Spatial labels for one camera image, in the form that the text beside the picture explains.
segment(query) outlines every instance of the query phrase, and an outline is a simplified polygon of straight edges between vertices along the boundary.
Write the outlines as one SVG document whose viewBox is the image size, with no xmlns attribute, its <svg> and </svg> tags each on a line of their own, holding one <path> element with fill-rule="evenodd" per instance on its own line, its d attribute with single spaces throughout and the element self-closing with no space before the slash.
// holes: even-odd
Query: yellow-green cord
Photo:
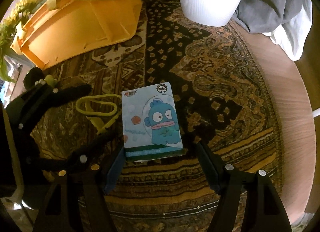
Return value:
<svg viewBox="0 0 320 232">
<path fill-rule="evenodd" d="M 97 128 L 98 130 L 97 134 L 101 134 L 105 132 L 106 129 L 112 126 L 113 123 L 116 121 L 116 119 L 121 115 L 121 110 L 118 111 L 118 106 L 116 105 L 116 103 L 97 100 L 97 99 L 106 98 L 106 97 L 121 98 L 121 96 L 117 94 L 104 94 L 104 95 L 97 95 L 97 96 L 82 97 L 82 98 L 79 98 L 76 102 L 76 110 L 79 113 L 87 116 L 87 119 L 89 119 L 92 122 L 92 124 Z M 108 113 L 93 111 L 93 109 L 90 106 L 91 102 L 113 106 L 113 110 Z M 80 109 L 80 106 L 82 103 L 84 103 L 84 107 L 86 111 Z M 95 116 L 100 116 L 100 117 L 113 116 L 113 118 L 109 122 L 104 124 L 101 118 L 95 117 Z"/>
</svg>

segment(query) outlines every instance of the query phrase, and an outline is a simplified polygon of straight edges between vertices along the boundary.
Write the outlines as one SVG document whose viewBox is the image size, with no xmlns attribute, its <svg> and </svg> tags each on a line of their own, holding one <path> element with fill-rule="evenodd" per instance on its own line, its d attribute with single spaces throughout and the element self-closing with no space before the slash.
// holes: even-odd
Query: card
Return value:
<svg viewBox="0 0 320 232">
<path fill-rule="evenodd" d="M 169 82 L 122 92 L 124 148 L 128 160 L 182 154 L 178 117 Z"/>
</svg>

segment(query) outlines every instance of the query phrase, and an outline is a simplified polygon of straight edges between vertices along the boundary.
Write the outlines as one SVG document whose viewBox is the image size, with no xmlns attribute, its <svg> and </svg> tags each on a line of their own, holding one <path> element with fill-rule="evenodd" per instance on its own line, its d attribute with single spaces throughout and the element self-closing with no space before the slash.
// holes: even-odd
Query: green card stripe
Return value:
<svg viewBox="0 0 320 232">
<path fill-rule="evenodd" d="M 152 149 L 161 149 L 169 147 L 167 145 L 145 145 L 139 147 L 132 147 L 132 148 L 125 148 L 126 152 L 138 152 L 138 151 L 145 151 L 145 150 L 152 150 Z"/>
<path fill-rule="evenodd" d="M 139 155 L 139 156 L 133 156 L 133 157 L 127 157 L 128 161 L 139 161 L 139 160 L 153 160 L 153 159 L 159 159 L 163 157 L 170 157 L 170 156 L 181 156 L 183 154 L 184 150 L 177 150 L 173 152 L 166 152 L 166 153 L 160 153 L 160 154 L 153 154 L 153 155 Z"/>
</svg>

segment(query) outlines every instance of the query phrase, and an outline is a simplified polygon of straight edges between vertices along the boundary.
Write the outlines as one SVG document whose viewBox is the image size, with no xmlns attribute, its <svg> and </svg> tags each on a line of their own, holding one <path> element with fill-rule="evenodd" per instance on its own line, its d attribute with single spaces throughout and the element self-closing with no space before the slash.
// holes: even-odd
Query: orange ball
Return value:
<svg viewBox="0 0 320 232">
<path fill-rule="evenodd" d="M 138 117 L 138 116 L 134 116 L 132 119 L 131 119 L 131 122 L 133 124 L 140 124 L 141 123 L 141 118 Z"/>
</svg>

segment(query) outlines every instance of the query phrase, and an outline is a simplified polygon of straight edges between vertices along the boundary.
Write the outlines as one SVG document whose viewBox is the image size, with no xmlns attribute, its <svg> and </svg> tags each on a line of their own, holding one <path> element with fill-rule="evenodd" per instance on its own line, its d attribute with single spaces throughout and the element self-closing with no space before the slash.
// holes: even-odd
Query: yellow crate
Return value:
<svg viewBox="0 0 320 232">
<path fill-rule="evenodd" d="M 141 0 L 47 0 L 24 26 L 17 27 L 11 48 L 44 70 L 130 39 L 141 6 Z"/>
</svg>

